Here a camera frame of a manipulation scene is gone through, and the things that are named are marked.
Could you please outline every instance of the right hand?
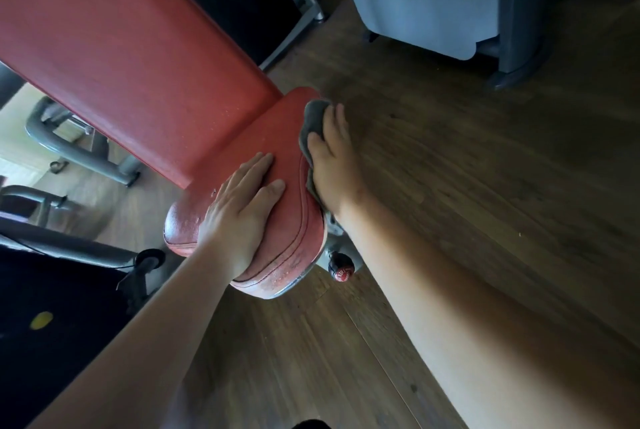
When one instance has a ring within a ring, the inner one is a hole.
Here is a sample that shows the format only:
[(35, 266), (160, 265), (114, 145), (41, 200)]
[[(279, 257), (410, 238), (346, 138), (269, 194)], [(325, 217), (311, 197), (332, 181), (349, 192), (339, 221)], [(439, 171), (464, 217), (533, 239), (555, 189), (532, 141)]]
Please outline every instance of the right hand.
[(314, 183), (324, 205), (343, 223), (345, 212), (361, 203), (368, 190), (351, 146), (342, 104), (329, 106), (324, 111), (323, 134), (324, 141), (316, 133), (310, 133), (307, 138), (314, 160)]

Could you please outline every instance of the yellow dot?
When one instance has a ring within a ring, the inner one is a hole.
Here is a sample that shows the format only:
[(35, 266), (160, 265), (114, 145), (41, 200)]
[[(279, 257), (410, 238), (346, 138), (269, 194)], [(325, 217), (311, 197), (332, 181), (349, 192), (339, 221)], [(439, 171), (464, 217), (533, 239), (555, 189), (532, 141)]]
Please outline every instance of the yellow dot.
[(32, 330), (41, 330), (47, 326), (53, 319), (53, 314), (49, 311), (43, 311), (36, 314), (36, 317), (31, 320), (29, 328)]

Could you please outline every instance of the seat cushion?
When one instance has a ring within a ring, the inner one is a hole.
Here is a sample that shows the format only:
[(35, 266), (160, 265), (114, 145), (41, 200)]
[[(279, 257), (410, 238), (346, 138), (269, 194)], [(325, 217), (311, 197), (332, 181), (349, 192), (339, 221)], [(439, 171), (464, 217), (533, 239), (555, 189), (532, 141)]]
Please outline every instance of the seat cushion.
[(188, 256), (195, 249), (198, 226), (213, 193), (238, 166), (258, 151), (271, 152), (275, 160), (265, 183), (282, 178), (287, 189), (269, 216), (249, 269), (232, 285), (253, 296), (272, 298), (306, 274), (323, 247), (325, 229), (320, 206), (306, 189), (308, 163), (298, 146), (298, 134), (306, 103), (318, 96), (311, 88), (293, 89), (226, 148), (202, 162), (164, 224), (164, 240), (174, 252)]

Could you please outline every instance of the wooden floor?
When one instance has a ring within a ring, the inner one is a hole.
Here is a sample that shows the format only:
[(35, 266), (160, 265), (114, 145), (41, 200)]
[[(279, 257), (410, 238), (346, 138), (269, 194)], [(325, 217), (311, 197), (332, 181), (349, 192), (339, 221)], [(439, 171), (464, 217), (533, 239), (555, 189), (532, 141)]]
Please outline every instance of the wooden floor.
[[(554, 53), (512, 90), (483, 89), (489, 60), (363, 43), (351, 0), (324, 0), (331, 18), (270, 77), (345, 103), (387, 205), (640, 381), (640, 0), (554, 1)], [(87, 174), (71, 197), (94, 213), (72, 227), (155, 247), (177, 194), (151, 172), (129, 190)], [(229, 289), (181, 400), (196, 427), (464, 427), (366, 271), (339, 284), (314, 270), (272, 301)]]

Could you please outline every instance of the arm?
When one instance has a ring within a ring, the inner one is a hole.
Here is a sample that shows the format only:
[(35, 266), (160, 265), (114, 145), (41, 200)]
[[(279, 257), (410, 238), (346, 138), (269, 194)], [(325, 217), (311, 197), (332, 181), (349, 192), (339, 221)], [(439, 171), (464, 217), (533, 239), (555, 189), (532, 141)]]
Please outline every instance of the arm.
[(314, 182), (470, 429), (640, 427), (635, 387), (407, 228), (367, 190), (344, 107), (310, 134)]
[(259, 190), (272, 160), (258, 153), (220, 187), (194, 253), (31, 429), (161, 424), (222, 293), (251, 263), (282, 196), (282, 180)]

